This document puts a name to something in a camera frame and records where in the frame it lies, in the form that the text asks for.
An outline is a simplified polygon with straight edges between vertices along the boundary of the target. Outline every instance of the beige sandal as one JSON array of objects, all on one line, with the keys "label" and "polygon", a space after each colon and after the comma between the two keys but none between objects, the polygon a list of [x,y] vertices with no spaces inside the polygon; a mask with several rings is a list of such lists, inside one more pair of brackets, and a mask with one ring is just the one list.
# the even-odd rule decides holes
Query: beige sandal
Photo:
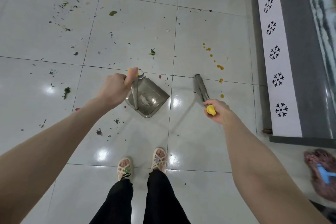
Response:
[{"label": "beige sandal", "polygon": [[[163,151],[165,155],[163,157],[158,156],[156,154],[158,150]],[[161,147],[157,147],[153,153],[152,167],[149,172],[152,172],[155,168],[158,168],[160,171],[164,172],[164,170],[166,169],[166,163],[167,163],[166,151]]]},{"label": "beige sandal", "polygon": [[[121,167],[120,163],[123,162],[124,160],[128,160],[129,163],[125,167]],[[130,157],[122,158],[118,162],[117,170],[118,170],[118,181],[120,181],[121,178],[123,178],[123,177],[127,177],[128,179],[130,179],[130,181],[132,181],[132,177],[133,177],[133,162],[132,162],[132,159]]]}]

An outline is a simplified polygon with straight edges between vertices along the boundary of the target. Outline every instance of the person's right arm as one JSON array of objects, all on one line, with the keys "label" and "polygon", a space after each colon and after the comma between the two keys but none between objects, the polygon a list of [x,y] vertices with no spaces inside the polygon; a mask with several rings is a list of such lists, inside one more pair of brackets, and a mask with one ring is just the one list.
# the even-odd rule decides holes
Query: person's right arm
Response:
[{"label": "person's right arm", "polygon": [[296,186],[281,162],[217,99],[216,115],[206,116],[224,129],[234,183],[260,224],[330,224]]}]

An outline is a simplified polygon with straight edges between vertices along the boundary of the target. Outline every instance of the foot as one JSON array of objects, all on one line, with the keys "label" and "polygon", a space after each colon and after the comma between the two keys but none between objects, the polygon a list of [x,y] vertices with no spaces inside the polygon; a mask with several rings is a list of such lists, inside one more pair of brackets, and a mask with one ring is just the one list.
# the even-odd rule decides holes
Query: foot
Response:
[{"label": "foot", "polygon": [[160,147],[156,148],[153,153],[152,168],[150,169],[150,172],[152,172],[155,169],[158,169],[163,172],[166,169],[166,163],[167,163],[166,151]]},{"label": "foot", "polygon": [[121,180],[121,178],[127,178],[132,179],[133,174],[133,163],[130,157],[122,158],[118,163],[118,181]]}]

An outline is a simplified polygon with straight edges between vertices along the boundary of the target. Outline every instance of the snowflake pattern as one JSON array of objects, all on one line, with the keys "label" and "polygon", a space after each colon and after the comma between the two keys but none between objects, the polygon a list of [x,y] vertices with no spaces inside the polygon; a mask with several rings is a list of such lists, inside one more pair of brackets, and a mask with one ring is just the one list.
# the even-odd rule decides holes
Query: snowflake pattern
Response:
[{"label": "snowflake pattern", "polygon": [[277,108],[275,108],[275,112],[278,115],[278,117],[284,117],[287,115],[288,107],[285,105],[285,103],[276,104],[276,107]]},{"label": "snowflake pattern", "polygon": [[273,0],[267,0],[264,8],[264,12],[267,13],[272,8]]},{"label": "snowflake pattern", "polygon": [[275,21],[272,21],[267,27],[267,34],[271,35],[275,31],[276,25],[277,23]]},{"label": "snowflake pattern", "polygon": [[280,86],[283,83],[284,78],[285,77],[282,75],[282,73],[275,74],[275,76],[273,77],[273,81],[272,81],[273,85],[275,87]]},{"label": "snowflake pattern", "polygon": [[280,47],[276,45],[274,48],[271,49],[271,53],[269,54],[269,57],[271,59],[275,59],[279,57],[279,54],[280,54]]}]

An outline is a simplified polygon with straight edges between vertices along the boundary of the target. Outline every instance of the pant leg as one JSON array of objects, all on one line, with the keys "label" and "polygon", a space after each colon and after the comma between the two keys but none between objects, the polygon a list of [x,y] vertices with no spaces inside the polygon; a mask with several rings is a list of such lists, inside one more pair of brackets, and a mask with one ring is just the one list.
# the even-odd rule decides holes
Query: pant leg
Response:
[{"label": "pant leg", "polygon": [[130,224],[133,187],[129,179],[121,179],[110,189],[107,198],[90,224]]},{"label": "pant leg", "polygon": [[168,177],[160,170],[149,174],[146,210],[143,224],[189,223],[182,206],[175,197]]}]

